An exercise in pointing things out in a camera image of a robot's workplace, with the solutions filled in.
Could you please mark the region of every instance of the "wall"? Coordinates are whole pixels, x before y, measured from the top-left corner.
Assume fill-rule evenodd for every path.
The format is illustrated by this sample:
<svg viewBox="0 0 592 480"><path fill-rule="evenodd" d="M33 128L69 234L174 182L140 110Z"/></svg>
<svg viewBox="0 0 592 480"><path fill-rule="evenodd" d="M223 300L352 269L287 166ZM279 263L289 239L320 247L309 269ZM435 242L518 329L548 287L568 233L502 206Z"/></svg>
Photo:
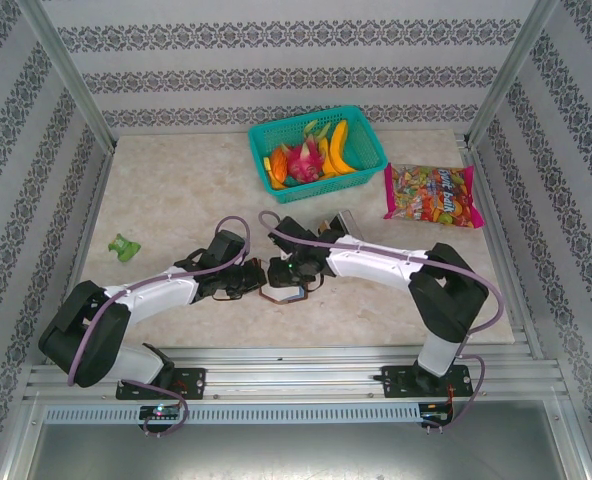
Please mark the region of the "wall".
<svg viewBox="0 0 592 480"><path fill-rule="evenodd" d="M0 447L106 161L17 5L0 0Z"/></svg>
<svg viewBox="0 0 592 480"><path fill-rule="evenodd" d="M116 136L244 131L330 105L465 132L534 0L52 0Z"/></svg>
<svg viewBox="0 0 592 480"><path fill-rule="evenodd" d="M592 447L592 0L557 5L478 152Z"/></svg>

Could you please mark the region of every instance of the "purple cable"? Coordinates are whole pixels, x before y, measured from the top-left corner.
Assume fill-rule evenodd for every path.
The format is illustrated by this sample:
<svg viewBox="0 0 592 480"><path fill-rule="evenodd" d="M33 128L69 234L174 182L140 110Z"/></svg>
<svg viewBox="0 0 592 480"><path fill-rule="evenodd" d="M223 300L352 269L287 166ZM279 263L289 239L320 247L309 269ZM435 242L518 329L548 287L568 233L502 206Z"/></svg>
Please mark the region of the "purple cable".
<svg viewBox="0 0 592 480"><path fill-rule="evenodd" d="M154 433L154 432L148 430L147 425L149 424L149 421L154 420L156 417L147 417L145 419L145 423L143 423L143 431L145 432L146 436L149 437L150 435L155 435L156 438L160 438L160 437L164 437L167 435L171 435L176 430L181 428L185 424L185 421L187 421L187 417L189 417L189 405L187 405L187 402L185 401L185 399L181 395L179 395L178 393L172 392L171 390L165 390L164 388L155 387L154 385L148 385L147 383L137 382L135 380L121 380L121 382L129 383L130 385L134 385L135 387L139 387L139 388L146 388L147 390L152 390L154 392L164 393L165 395L169 395L170 397L176 398L183 405L183 417L178 421L178 423L172 425L164 432Z"/></svg>
<svg viewBox="0 0 592 480"><path fill-rule="evenodd" d="M101 319L101 317L103 316L103 314L105 313L105 311L109 308L110 305L112 305L114 302L116 302L116 300L127 295L128 292L133 292L134 290L137 290L140 287L143 287L145 285L149 285L150 283L160 282L161 280L196 277L198 275L207 275L210 273L219 272L220 270L223 270L223 269L233 265L235 262L238 261L239 258L242 258L243 256L245 256L249 253L249 251L250 251L250 235L251 234L249 231L249 225L247 224L247 222L243 218L238 217L236 215L231 215L229 217L223 218L220 222L218 222L218 225L216 225L216 233L218 233L218 231L220 230L220 227L223 225L223 223L225 223L228 220L238 220L245 227L245 244L243 245L243 248L241 249L241 251L238 252L238 254L234 258L232 258L229 262L223 263L222 265L219 265L218 267L207 268L205 270L198 270L196 272L182 272L182 273L174 273L172 275L159 275L157 277L152 277L152 278L148 278L145 280L141 280L140 282L130 285L125 290L121 290L120 292L116 293L113 297L111 297L109 300L107 300L105 303L103 303L103 305L98 309L98 311L94 315L94 318L92 318L92 321L90 322L89 326L87 327L87 330L85 331L85 335L83 335L83 339L81 340L80 345L78 346L78 350L76 350L76 355L74 355L74 360L72 361L72 365L69 368L69 374L67 375L67 385L69 385L70 387L74 385L75 379L76 379L76 371L78 370L78 366L80 365L80 362L83 358L83 354L85 353L85 349L87 348L87 343L89 342L89 339L91 338L92 333L94 333L94 330L96 329L96 325L98 325L98 322ZM173 392L169 392L167 390L165 390L165 393L173 394Z"/></svg>
<svg viewBox="0 0 592 480"><path fill-rule="evenodd" d="M308 245L310 247L335 248L338 250L357 250L357 247L355 245L345 245L342 243L330 244L330 243L324 243L324 242L316 242L316 241L312 241L312 240L303 240L301 238L292 237L291 235L286 235L282 232L279 232L271 225L269 225L263 219L263 217L265 215L271 215L279 222L280 222L280 217L272 211L263 210L262 212L260 212L258 214L258 221L261 223L261 225L263 227L265 227L267 230L269 230L272 234L274 234L277 237L280 237L284 240L288 240L293 243L299 243L301 245ZM467 343L467 340L469 339L469 337L473 333L485 330L485 329L495 325L500 320L500 317L503 315L503 311L505 310L505 300L503 299L503 295L500 293L498 288L496 288L496 286L494 284L492 284L489 280L481 277L480 275L475 274L474 272L472 272L470 270L460 268L455 265L450 265L448 263L442 263L442 262L436 262L434 260L429 260L426 258L403 255L400 253L390 252L388 250L383 250L383 249L375 248L375 247L362 246L362 247L360 247L360 251L361 252L376 253L378 255L384 255L386 257L392 257L392 258L396 258L399 260L405 260L407 262L420 263L423 265L428 265L430 267L440 268L442 270L450 270L452 272L458 273L460 275L464 275L464 276L469 277L478 283L485 285L485 287L487 287L489 289L489 291L492 292L494 294L494 296L496 297L496 301L498 303L498 309L496 310L496 314L494 314L494 316L491 319L489 319L487 322L483 323L482 325L479 325L478 327L471 328L469 330L469 332L467 332L467 336L465 337L465 340L463 340L463 342L460 344L460 347L458 347L458 350L456 352L456 357L459 357L461 359L476 359L476 360L478 360L480 362L481 369L480 369L480 377L478 379L478 383L476 384L476 388L474 389L474 393L472 394L471 397L469 397L469 400L467 401L467 403L463 407L463 409L460 412L460 414L458 415L458 417L456 417L448 425L449 427L451 427L451 425L454 425L454 423L456 423L457 420L460 420L463 417L463 414L466 413L471 408L471 405L474 402L474 399L476 398L476 396L478 395L478 392L480 391L480 387L482 386L483 380L485 378L485 362L483 361L482 357L480 357L478 355L461 355L461 352L463 351L463 348L465 348L465 344ZM431 424L434 422L425 420L425 423Z"/></svg>

